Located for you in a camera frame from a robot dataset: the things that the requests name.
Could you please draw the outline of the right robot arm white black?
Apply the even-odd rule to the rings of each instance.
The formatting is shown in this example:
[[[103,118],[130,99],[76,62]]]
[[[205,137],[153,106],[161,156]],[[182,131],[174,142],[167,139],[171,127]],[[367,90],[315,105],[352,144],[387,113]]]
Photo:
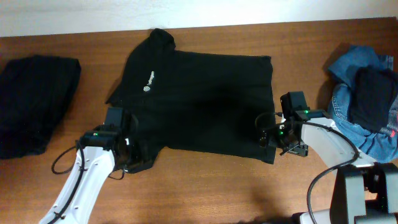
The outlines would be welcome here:
[[[292,215],[294,223],[397,223],[397,166],[382,164],[360,151],[324,110],[307,106],[303,92],[281,96],[280,123],[263,121],[254,125],[262,147],[305,157],[312,148],[327,169],[318,174],[307,190],[307,212]],[[313,211],[311,194],[315,184],[329,173],[335,184],[328,209]]]

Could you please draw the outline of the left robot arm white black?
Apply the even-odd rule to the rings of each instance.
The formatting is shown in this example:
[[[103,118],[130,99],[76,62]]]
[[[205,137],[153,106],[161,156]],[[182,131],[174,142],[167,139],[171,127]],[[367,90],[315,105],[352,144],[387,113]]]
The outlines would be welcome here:
[[[111,174],[135,174],[150,169],[154,159],[132,138],[135,115],[110,107],[103,124],[87,131],[72,147],[76,158],[55,203],[41,223],[88,223],[100,190]]]

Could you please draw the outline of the black t-shirt with logo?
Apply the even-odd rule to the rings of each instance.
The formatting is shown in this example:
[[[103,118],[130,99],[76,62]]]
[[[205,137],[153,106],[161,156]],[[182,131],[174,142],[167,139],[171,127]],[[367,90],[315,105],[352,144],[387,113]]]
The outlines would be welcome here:
[[[108,98],[132,115],[124,170],[151,168],[165,147],[272,164],[275,149],[259,145],[260,125],[275,123],[272,72],[269,56],[184,52],[154,29],[128,56]]]

